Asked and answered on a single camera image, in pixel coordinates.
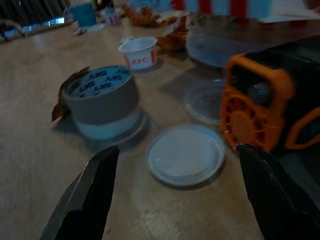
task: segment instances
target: table surface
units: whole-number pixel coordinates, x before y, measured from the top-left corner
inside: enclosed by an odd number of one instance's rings
[[[38,238],[65,189],[103,147],[82,137],[70,119],[51,123],[62,82],[86,66],[124,65],[118,52],[122,37],[164,31],[127,21],[81,36],[73,36],[76,29],[73,24],[0,44],[2,239]],[[221,74],[179,53],[160,55],[158,68],[134,76],[149,131],[119,156],[104,239],[263,239],[239,159],[229,147],[219,176],[190,189],[158,182],[147,167],[146,149],[160,131],[202,124],[186,113],[184,91]]]

